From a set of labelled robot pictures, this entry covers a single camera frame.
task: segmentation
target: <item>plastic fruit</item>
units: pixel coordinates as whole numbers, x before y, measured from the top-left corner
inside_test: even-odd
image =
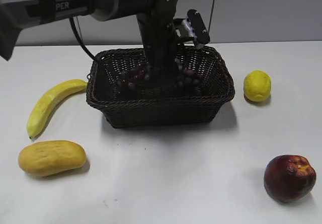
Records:
[[[71,80],[60,83],[47,91],[32,110],[27,123],[29,138],[35,138],[44,129],[49,115],[66,97],[83,91],[87,83],[82,80]]]
[[[264,185],[275,200],[290,203],[308,194],[316,173],[303,156],[282,155],[272,159],[265,170]]]
[[[244,80],[244,94],[253,102],[262,102],[271,94],[271,79],[260,70],[248,74]]]
[[[18,158],[19,167],[37,177],[80,168],[85,162],[84,149],[65,140],[34,143],[25,147]]]

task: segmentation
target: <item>basket rim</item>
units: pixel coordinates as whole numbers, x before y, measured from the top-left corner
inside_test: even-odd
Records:
[[[103,53],[113,53],[113,52],[117,52],[119,50],[131,50],[131,51],[135,51],[135,50],[142,50],[143,48],[129,48],[129,49],[111,49],[111,50],[106,50],[106,51],[102,51],[100,53],[98,53],[97,55],[101,55]],[[209,49],[212,51],[215,51],[215,53],[217,53],[219,55],[219,57],[221,58],[221,55],[218,53],[218,51],[216,51],[215,48],[213,47],[209,47],[209,46],[205,46],[203,49]],[[221,58],[220,61],[220,69],[224,72],[224,74],[227,76],[226,80],[228,83],[228,88],[227,88],[227,92],[226,94],[223,95],[214,95],[214,96],[193,96],[193,97],[189,97],[189,96],[185,96],[185,97],[168,97],[168,98],[158,98],[158,99],[138,99],[138,100],[99,100],[94,96],[94,91],[95,91],[95,80],[96,80],[96,75],[97,75],[97,71],[98,71],[98,64],[96,62],[93,61],[92,67],[91,67],[91,71],[90,71],[90,78],[89,78],[89,82],[88,82],[88,86],[87,86],[87,102],[91,105],[91,104],[97,104],[100,105],[102,107],[102,105],[105,106],[109,106],[111,104],[118,104],[118,105],[128,105],[128,104],[153,104],[153,103],[162,103],[162,102],[177,102],[180,103],[181,101],[200,101],[203,100],[204,103],[225,103],[225,102],[229,102],[234,98],[235,95],[235,89],[234,89],[234,83],[233,83],[233,79],[231,77],[231,75],[229,74],[225,62],[224,60]]]

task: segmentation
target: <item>wicker basket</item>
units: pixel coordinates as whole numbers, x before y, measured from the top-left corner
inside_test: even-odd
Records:
[[[115,128],[151,125],[172,125],[210,122],[220,107],[234,98],[233,80],[220,54],[211,47],[196,50],[186,47],[186,68],[194,69],[201,76],[201,84],[195,95],[153,89],[141,99],[118,99],[113,86],[121,72],[146,63],[143,49],[117,49],[97,55],[93,62],[87,88],[87,103],[102,111]]]

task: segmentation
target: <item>gray wall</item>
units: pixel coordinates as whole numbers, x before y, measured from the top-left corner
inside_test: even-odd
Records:
[[[180,0],[177,17],[201,12],[208,26],[212,0]],[[212,42],[322,40],[322,0],[216,0]],[[135,17],[97,22],[79,17],[86,44],[138,44]],[[20,45],[76,44],[67,20],[23,31]]]
[[[216,0],[213,42],[322,40],[322,0]]]

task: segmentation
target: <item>lemon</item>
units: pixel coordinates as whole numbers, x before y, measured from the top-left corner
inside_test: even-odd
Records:
[[[253,102],[262,102],[271,94],[271,79],[260,70],[248,74],[244,80],[245,96]]]

